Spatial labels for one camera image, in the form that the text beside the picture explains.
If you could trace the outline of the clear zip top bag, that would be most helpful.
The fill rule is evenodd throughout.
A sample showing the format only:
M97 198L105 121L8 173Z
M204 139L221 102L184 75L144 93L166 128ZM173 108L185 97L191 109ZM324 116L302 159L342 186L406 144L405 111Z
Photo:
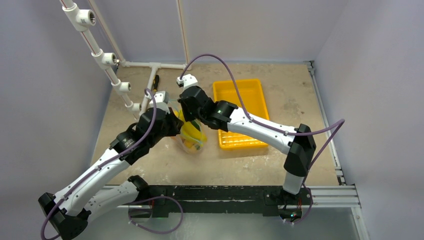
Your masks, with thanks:
M200 152L208 140L202 123L197 119L186 121L181 105L176 99L171 99L169 105L174 114L183 122L180 133L173 136L172 139L188 154Z

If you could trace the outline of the green avocado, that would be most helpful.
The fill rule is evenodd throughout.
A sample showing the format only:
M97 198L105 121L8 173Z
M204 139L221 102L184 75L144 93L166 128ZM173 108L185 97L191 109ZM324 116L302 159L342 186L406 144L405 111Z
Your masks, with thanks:
M196 120L190 122L199 132L201 131L201 126L198 124Z

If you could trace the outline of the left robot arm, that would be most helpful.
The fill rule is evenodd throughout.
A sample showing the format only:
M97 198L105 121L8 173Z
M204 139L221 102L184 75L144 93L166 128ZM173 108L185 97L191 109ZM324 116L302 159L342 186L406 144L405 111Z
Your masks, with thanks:
M184 122L171 109L149 108L138 122L119 133L99 160L80 177L56 193L44 193L38 203L46 215L41 238L50 223L63 240L80 235L90 222L121 204L152 202L150 186L133 175L108 192L98 192L117 174L147 155L162 138L180 133Z

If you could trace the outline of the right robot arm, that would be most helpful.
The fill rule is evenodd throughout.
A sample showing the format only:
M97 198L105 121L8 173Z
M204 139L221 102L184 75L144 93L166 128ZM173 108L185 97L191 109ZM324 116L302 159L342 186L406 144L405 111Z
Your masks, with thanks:
M280 196L288 204L300 198L300 189L316 151L311 129L280 125L248 114L226 100L213 101L199 86L185 89L178 98L186 121L199 120L213 130L246 135L264 142L286 155L286 171Z

